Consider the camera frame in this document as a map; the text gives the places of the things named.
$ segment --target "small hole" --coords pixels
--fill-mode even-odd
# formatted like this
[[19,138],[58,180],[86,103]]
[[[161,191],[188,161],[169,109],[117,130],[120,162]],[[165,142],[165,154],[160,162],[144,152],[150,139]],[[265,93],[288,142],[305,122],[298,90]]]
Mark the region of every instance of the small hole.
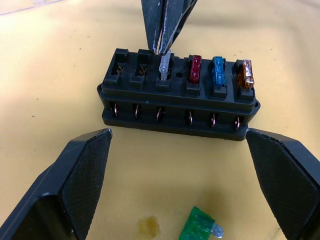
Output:
[[182,74],[182,72],[177,72],[177,73],[175,74],[175,76],[176,76],[177,78],[182,78],[184,75]]

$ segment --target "yellow table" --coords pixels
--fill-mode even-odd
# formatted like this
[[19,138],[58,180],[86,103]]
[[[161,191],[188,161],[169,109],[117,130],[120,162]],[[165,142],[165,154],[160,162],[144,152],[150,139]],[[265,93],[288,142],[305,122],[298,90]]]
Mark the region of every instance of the yellow table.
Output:
[[[200,0],[172,51],[251,59],[261,109],[250,127],[298,139],[319,159],[319,41],[316,0]],[[70,139],[105,128],[96,87],[115,48],[146,47],[138,0],[65,0],[0,16],[0,224]],[[176,240],[195,205],[225,240],[285,239],[246,141],[112,130],[88,240],[148,239],[137,224],[150,216],[156,239]]]

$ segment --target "stain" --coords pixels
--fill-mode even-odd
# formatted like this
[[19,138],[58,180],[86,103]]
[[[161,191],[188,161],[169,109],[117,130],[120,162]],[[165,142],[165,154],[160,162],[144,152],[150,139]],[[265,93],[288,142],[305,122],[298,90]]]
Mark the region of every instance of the stain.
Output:
[[155,216],[140,219],[134,240],[151,240],[160,234],[160,226]]
[[270,238],[268,240],[276,240],[281,232],[281,228],[278,227],[273,233],[270,234]]

